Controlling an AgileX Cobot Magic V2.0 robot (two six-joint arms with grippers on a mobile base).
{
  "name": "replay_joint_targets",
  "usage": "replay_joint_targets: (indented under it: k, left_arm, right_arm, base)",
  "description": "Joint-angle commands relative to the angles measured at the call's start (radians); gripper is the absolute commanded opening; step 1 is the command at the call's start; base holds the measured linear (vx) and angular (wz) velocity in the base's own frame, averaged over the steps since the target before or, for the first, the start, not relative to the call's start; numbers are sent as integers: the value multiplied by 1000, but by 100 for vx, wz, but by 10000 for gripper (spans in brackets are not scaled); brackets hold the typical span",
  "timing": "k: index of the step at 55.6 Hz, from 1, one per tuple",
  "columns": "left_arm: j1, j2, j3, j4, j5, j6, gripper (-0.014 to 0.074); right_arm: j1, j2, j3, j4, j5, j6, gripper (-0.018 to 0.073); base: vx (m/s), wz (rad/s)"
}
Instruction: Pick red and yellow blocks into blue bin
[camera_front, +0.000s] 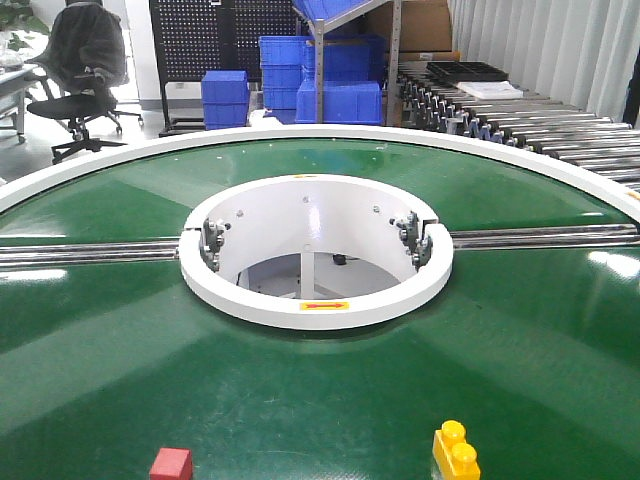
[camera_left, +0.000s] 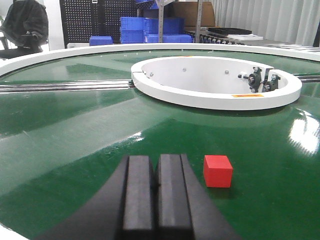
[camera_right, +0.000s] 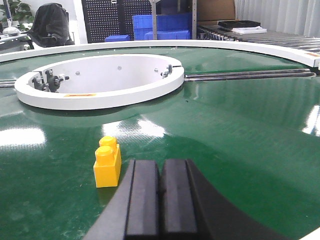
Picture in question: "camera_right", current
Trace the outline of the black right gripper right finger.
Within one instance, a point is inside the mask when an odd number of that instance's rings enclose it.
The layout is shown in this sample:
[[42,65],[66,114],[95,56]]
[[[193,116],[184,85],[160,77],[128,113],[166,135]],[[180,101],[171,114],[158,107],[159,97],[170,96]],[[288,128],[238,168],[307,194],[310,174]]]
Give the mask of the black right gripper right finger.
[[249,217],[206,179],[190,159],[168,159],[160,177],[164,240],[284,240]]

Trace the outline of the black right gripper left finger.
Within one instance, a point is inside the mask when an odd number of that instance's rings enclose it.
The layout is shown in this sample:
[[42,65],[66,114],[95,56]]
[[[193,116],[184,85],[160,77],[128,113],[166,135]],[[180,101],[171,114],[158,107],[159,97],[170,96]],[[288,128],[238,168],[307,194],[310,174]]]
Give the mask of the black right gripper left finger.
[[131,160],[85,240],[158,240],[159,171],[154,160]]

